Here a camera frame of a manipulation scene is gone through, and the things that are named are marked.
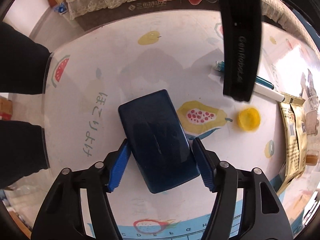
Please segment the yellow bottle cap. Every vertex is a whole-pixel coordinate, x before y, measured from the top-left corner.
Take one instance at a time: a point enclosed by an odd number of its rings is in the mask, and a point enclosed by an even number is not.
[[[238,113],[238,126],[244,131],[252,131],[260,125],[260,114],[257,109],[250,107]]]

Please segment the watermelon print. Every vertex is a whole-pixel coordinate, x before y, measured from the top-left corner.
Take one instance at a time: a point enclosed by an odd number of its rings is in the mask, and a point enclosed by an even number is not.
[[[223,40],[223,28],[222,28],[222,23],[217,23],[214,27],[214,30],[217,34],[217,36]]]
[[[57,82],[60,81],[61,76],[63,74],[64,69],[67,66],[67,63],[70,59],[70,55],[64,56],[56,65],[52,72],[52,77],[51,77],[51,82],[52,85],[56,88],[57,87]]]
[[[293,50],[293,47],[291,45],[291,42],[288,40],[288,39],[285,39],[285,41],[287,42],[288,46],[289,46],[289,49],[290,50]]]

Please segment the black strap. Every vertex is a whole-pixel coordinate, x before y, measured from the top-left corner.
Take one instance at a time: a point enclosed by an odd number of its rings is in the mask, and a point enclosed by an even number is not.
[[[223,94],[249,101],[261,43],[260,0],[219,0],[224,42]]]

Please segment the cardboard box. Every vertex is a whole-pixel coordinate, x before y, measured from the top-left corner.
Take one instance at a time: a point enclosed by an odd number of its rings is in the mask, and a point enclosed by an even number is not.
[[[11,120],[12,101],[6,98],[0,98],[0,120]]]

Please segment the gold packaging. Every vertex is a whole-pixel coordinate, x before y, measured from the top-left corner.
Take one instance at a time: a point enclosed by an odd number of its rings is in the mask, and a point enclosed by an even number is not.
[[[278,195],[287,188],[296,176],[303,173],[306,167],[307,153],[307,134],[302,108],[305,100],[286,93],[282,94],[284,95],[284,101],[280,102],[279,106],[286,137],[286,160],[279,172],[283,183],[277,192]],[[297,124],[294,111],[297,113]]]
[[[302,175],[306,168],[306,157],[307,157],[307,131],[306,131],[306,117],[303,111],[302,105],[290,104],[294,112],[296,121],[296,132],[298,137],[299,147],[299,177]]]
[[[282,121],[286,137],[286,160],[282,165],[279,175],[282,185],[277,194],[280,195],[290,184],[292,179],[299,174],[299,147],[296,134],[296,123],[294,113],[289,102],[280,102]]]

